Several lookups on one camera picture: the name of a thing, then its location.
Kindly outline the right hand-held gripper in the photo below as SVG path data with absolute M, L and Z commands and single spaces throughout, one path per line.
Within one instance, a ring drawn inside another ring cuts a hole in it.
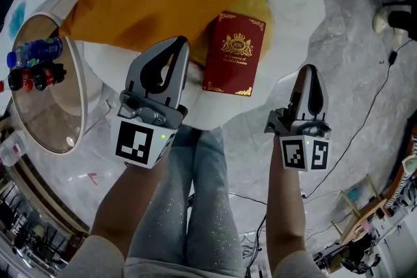
M 331 129 L 324 122 L 327 103 L 318 69 L 314 65 L 303 66 L 293 87 L 289 110 L 272 110 L 265 126 L 265 132 L 273 133 L 280 141 L 284 169 L 301 172 L 327 170 L 331 149 Z M 289 122 L 289 114 L 294 122 Z

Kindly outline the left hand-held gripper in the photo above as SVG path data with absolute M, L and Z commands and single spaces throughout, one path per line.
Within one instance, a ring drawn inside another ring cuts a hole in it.
M 147 169 L 162 159 L 188 112 L 179 104 L 189 56 L 188 39 L 177 36 L 132 61 L 114 116 L 115 158 Z

